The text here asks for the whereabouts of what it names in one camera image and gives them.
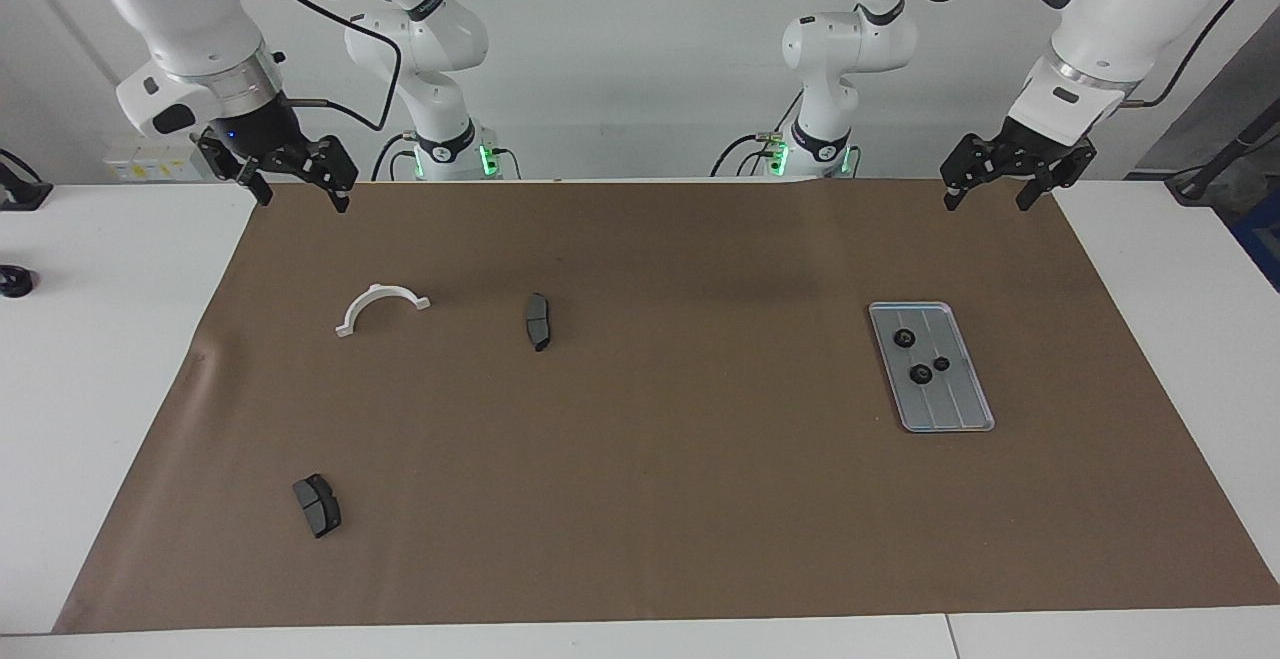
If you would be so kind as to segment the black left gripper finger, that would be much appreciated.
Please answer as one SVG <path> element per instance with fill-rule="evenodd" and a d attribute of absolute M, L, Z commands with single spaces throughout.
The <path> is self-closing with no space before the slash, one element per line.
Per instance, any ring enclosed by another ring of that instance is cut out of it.
<path fill-rule="evenodd" d="M 1016 195 L 1019 211 L 1027 212 L 1053 189 L 1070 188 L 1096 157 L 1094 145 L 1078 145 L 1055 163 L 1036 163 L 1034 171 Z"/>
<path fill-rule="evenodd" d="M 997 145 L 977 134 L 963 136 L 940 166 L 940 177 L 946 186 L 943 205 L 955 212 L 969 191 L 998 179 L 995 159 Z"/>

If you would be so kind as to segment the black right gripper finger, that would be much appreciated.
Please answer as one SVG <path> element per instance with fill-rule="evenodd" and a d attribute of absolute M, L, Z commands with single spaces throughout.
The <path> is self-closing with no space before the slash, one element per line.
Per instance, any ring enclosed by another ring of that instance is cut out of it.
<path fill-rule="evenodd" d="M 301 179 L 323 189 L 337 212 L 347 212 L 358 170 L 337 136 L 303 145 Z"/>
<path fill-rule="evenodd" d="M 234 182 L 248 189 L 255 202 L 265 207 L 273 200 L 273 189 L 259 170 L 256 159 L 242 163 L 227 145 L 218 138 L 198 138 L 198 150 L 219 180 Z"/>

